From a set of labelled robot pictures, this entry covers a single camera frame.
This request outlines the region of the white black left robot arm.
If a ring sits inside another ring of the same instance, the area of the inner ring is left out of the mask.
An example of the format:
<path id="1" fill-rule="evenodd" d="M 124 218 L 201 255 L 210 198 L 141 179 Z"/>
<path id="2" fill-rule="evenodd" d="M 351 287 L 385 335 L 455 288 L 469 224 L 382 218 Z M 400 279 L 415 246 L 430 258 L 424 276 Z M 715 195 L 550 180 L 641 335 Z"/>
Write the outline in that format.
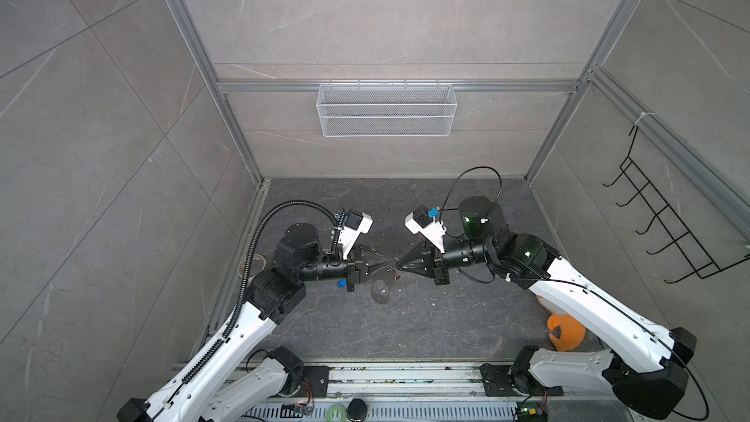
<path id="1" fill-rule="evenodd" d="M 365 283 L 383 267 L 363 260 L 357 243 L 369 232 L 369 216 L 352 211 L 334 230 L 324 250 L 318 231 L 307 223 L 289 227 L 269 266 L 245 285 L 228 320 L 171 380 L 147 399 L 131 399 L 118 412 L 120 421 L 234 421 L 268 398 L 293 395 L 303 383 L 304 363 L 285 347 L 267 352 L 246 375 L 229 377 L 258 344 L 306 297 L 310 281 L 343 279 Z"/>

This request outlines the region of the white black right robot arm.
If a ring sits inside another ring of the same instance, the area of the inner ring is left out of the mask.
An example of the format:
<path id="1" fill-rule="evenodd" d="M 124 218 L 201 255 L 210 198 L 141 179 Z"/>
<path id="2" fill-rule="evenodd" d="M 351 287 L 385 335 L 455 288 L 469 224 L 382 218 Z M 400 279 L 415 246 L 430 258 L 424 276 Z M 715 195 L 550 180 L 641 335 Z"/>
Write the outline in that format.
<path id="1" fill-rule="evenodd" d="M 425 240 L 396 266 L 449 282 L 453 269 L 485 265 L 541 299 L 550 311 L 572 317 L 609 347 L 597 352 L 550 351 L 527 346 L 509 371 L 517 392 L 543 396 L 568 387 L 612 394 L 628 408 L 656 420 L 674 413 L 685 396 L 696 338 L 685 328 L 668 329 L 629 309 L 589 281 L 558 250 L 533 234 L 511 232 L 500 205 L 483 195 L 458 207 L 464 231 L 448 238 L 439 212 L 417 206 L 404 219 Z"/>

